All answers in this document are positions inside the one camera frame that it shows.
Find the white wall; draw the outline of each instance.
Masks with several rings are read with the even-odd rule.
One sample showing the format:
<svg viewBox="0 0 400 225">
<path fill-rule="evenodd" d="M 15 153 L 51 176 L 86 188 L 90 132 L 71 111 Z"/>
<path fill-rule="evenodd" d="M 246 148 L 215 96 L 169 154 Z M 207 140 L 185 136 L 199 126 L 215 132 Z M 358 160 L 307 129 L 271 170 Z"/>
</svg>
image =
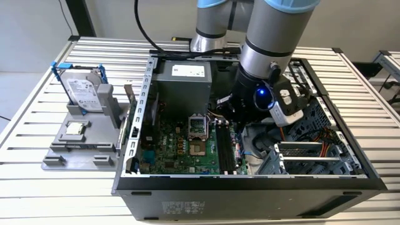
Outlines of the white wall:
<svg viewBox="0 0 400 225">
<path fill-rule="evenodd" d="M 62 3 L 78 34 L 66 0 Z M 70 35 L 58 0 L 0 0 L 0 71 L 45 72 Z"/>
<path fill-rule="evenodd" d="M 87 0 L 87 4 L 99 37 L 143 39 L 134 0 Z M 399 8 L 400 0 L 322 0 L 301 45 L 341 47 L 353 60 L 371 60 L 381 49 L 400 51 Z M 155 40 L 193 37 L 197 0 L 141 0 L 141 18 Z M 0 0 L 0 31 L 0 71 L 46 71 L 71 35 L 59 1 Z M 230 41 L 243 38 L 242 33 L 229 33 Z"/>
<path fill-rule="evenodd" d="M 197 0 L 141 0 L 141 18 L 155 40 L 193 37 Z M 98 35 L 145 39 L 134 17 L 134 0 L 87 0 Z M 370 61 L 378 50 L 400 51 L 400 0 L 322 0 L 301 45 L 341 47 L 353 60 Z M 231 32 L 230 41 L 245 34 Z"/>
</svg>

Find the white label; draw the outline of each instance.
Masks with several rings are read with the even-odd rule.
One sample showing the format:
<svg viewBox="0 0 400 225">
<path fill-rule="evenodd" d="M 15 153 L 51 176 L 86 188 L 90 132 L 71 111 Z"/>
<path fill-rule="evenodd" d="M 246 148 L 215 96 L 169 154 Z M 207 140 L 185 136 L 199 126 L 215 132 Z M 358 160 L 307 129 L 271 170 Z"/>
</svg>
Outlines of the white label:
<svg viewBox="0 0 400 225">
<path fill-rule="evenodd" d="M 165 214 L 203 214 L 206 202 L 162 202 Z"/>
<path fill-rule="evenodd" d="M 174 65 L 173 76 L 205 77 L 205 66 Z"/>
<path fill-rule="evenodd" d="M 102 105 L 93 82 L 79 79 L 69 79 L 67 82 L 78 105 L 89 111 L 102 110 Z"/>
</svg>

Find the wire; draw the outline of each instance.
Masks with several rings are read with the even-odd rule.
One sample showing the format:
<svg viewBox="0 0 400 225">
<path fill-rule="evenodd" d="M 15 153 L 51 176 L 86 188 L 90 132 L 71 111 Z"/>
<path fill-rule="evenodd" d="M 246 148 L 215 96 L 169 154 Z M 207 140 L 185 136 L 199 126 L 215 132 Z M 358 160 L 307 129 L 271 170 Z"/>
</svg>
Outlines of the wire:
<svg viewBox="0 0 400 225">
<path fill-rule="evenodd" d="M 326 147 L 326 154 L 325 154 L 325 157 L 327 157 L 330 147 L 331 147 L 331 144 L 329 144 L 329 146 Z"/>
<path fill-rule="evenodd" d="M 391 77 L 391 74 L 389 75 L 389 77 L 387 77 L 387 79 L 386 79 L 385 83 L 382 84 L 381 91 L 382 91 L 382 89 L 383 89 L 383 86 L 386 85 L 386 83 L 387 83 L 387 81 L 389 81 L 390 77 Z"/>
<path fill-rule="evenodd" d="M 253 139 L 253 141 L 251 141 L 251 144 L 253 144 L 254 148 L 255 148 L 259 152 L 263 152 L 265 150 L 261 149 L 261 148 L 258 147 L 258 140 L 259 140 L 265 135 L 266 135 L 266 132 L 259 133 L 259 134 L 254 137 L 254 139 Z"/>
<path fill-rule="evenodd" d="M 141 22 L 141 18 L 139 18 L 139 0 L 135 0 L 134 10 L 135 10 L 135 20 L 137 20 L 137 24 L 138 24 L 139 30 L 141 30 L 145 38 L 147 39 L 147 41 L 151 43 L 151 45 L 155 47 L 155 49 L 159 50 L 161 53 L 163 53 L 163 54 L 166 54 L 166 55 L 169 55 L 171 57 L 177 57 L 179 59 L 190 59 L 190 58 L 197 58 L 197 57 L 203 56 L 203 55 L 210 54 L 210 53 L 218 53 L 218 52 L 237 53 L 237 52 L 239 52 L 241 48 L 235 48 L 235 47 L 214 49 L 214 50 L 210 50 L 210 51 L 206 51 L 206 52 L 190 52 L 186 56 L 185 55 L 173 54 L 173 53 L 167 52 L 165 49 L 162 49 L 158 46 L 158 44 L 153 41 L 151 37 L 149 36 L 149 34 L 145 31 L 145 28 L 143 28 L 143 25 L 142 25 L 142 22 Z"/>
<path fill-rule="evenodd" d="M 6 119 L 6 120 L 9 120 L 9 121 L 11 121 L 11 119 L 9 119 L 7 117 L 5 117 L 5 116 L 0 116 L 0 118 L 2 119 Z"/>
<path fill-rule="evenodd" d="M 317 136 L 317 138 L 313 140 L 314 142 L 318 142 L 318 141 L 321 140 L 321 136 L 322 136 L 322 134 L 323 134 L 323 131 L 321 131 L 321 134 L 319 134 L 319 136 Z"/>
<path fill-rule="evenodd" d="M 314 133 L 317 133 L 317 132 L 323 132 L 323 129 L 319 129 L 319 130 L 311 130 L 311 131 L 309 131 L 309 132 L 306 132 L 305 134 L 302 134 L 301 135 L 301 137 L 298 138 L 298 142 L 301 142 L 301 141 L 303 141 L 305 139 L 310 139 L 310 140 L 313 140 L 310 137 L 307 137 L 307 135 L 311 135 L 311 134 L 314 134 Z"/>
<path fill-rule="evenodd" d="M 389 104 L 393 105 L 393 104 L 399 103 L 399 102 L 400 102 L 400 98 L 395 98 L 395 99 L 391 99 L 389 101 Z"/>
<path fill-rule="evenodd" d="M 73 36 L 74 33 L 73 33 L 73 29 L 71 29 L 71 26 L 70 26 L 70 23 L 69 23 L 66 14 L 65 14 L 63 4 L 62 4 L 62 1 L 61 1 L 61 0 L 59 0 L 59 3 L 61 3 L 61 8 L 62 8 L 63 17 L 65 17 L 66 23 L 67 23 L 67 25 L 69 25 L 69 28 L 70 28 L 70 31 L 71 31 L 71 36 Z"/>
<path fill-rule="evenodd" d="M 286 141 L 286 135 L 283 134 L 283 128 L 281 127 L 281 138 L 283 141 Z"/>
<path fill-rule="evenodd" d="M 323 155 L 325 155 L 325 150 L 326 150 L 326 142 L 323 142 L 323 148 L 321 150 L 321 157 L 323 157 Z"/>
<path fill-rule="evenodd" d="M 210 112 L 214 116 L 217 116 L 217 117 L 225 117 L 223 115 L 219 115 L 219 114 L 214 113 L 210 109 L 209 109 L 209 112 Z"/>
<path fill-rule="evenodd" d="M 258 156 L 255 156 L 254 154 L 251 154 L 250 152 L 245 152 L 245 155 L 249 155 L 249 156 L 254 156 L 255 158 L 258 158 L 258 159 L 263 159 L 263 158 L 261 158 L 261 157 L 258 157 Z"/>
</svg>

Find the green circuit board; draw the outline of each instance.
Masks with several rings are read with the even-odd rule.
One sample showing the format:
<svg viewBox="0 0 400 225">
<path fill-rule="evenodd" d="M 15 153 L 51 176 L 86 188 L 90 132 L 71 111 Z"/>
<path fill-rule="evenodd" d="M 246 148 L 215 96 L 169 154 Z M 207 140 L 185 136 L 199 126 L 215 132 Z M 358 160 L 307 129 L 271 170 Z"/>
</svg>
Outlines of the green circuit board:
<svg viewBox="0 0 400 225">
<path fill-rule="evenodd" d="M 209 125 L 207 141 L 189 140 L 189 124 L 185 121 L 161 122 L 159 141 L 155 149 L 145 150 L 141 173 L 143 174 L 221 174 L 217 130 Z M 155 160 L 150 162 L 149 153 Z M 247 174 L 246 164 L 238 168 L 238 174 Z"/>
</svg>

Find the slotted metal table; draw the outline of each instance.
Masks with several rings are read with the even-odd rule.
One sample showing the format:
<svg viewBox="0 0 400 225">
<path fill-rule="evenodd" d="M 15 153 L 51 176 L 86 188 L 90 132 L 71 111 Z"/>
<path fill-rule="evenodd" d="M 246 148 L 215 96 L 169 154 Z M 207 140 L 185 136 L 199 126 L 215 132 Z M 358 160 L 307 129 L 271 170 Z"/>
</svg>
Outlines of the slotted metal table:
<svg viewBox="0 0 400 225">
<path fill-rule="evenodd" d="M 187 42 L 159 42 L 189 50 Z M 151 45 L 146 41 L 82 37 L 57 58 L 82 66 L 103 63 L 115 97 L 129 101 L 123 85 L 139 93 Z M 390 192 L 330 219 L 185 221 L 171 224 L 400 224 L 400 117 L 343 53 L 299 47 L 326 86 Z M 67 95 L 51 69 L 0 135 L 0 224 L 142 224 L 119 197 L 111 196 L 115 172 L 49 172 L 41 168 L 67 114 Z"/>
<path fill-rule="evenodd" d="M 400 52 L 381 51 L 374 62 L 378 62 L 400 82 Z"/>
</svg>

